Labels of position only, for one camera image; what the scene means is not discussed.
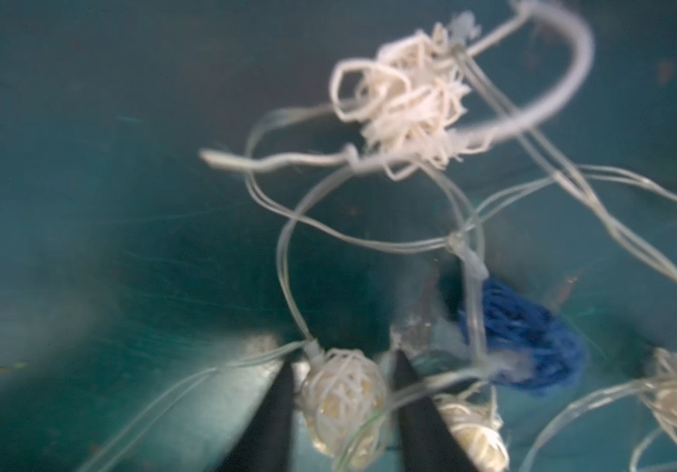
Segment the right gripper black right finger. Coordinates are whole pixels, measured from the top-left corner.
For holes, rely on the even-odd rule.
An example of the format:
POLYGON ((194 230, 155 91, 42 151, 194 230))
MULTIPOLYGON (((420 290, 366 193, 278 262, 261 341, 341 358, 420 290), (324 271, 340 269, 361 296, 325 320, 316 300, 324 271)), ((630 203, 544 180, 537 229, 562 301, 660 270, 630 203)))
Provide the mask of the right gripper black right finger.
POLYGON ((405 387, 411 401, 399 407, 397 426, 401 433, 401 463, 405 471, 475 471, 477 466, 450 432, 432 399, 437 391, 474 383, 452 374, 431 377, 432 385, 421 378, 407 354, 396 350, 393 386, 399 395, 405 387))

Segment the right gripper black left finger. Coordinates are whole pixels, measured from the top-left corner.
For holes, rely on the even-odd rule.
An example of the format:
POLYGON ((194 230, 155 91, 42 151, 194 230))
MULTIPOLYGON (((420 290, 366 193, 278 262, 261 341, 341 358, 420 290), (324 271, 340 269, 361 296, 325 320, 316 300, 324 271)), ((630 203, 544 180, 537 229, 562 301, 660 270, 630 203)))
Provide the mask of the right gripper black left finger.
POLYGON ((287 471, 291 463, 295 381, 283 364, 244 432, 215 471, 287 471))

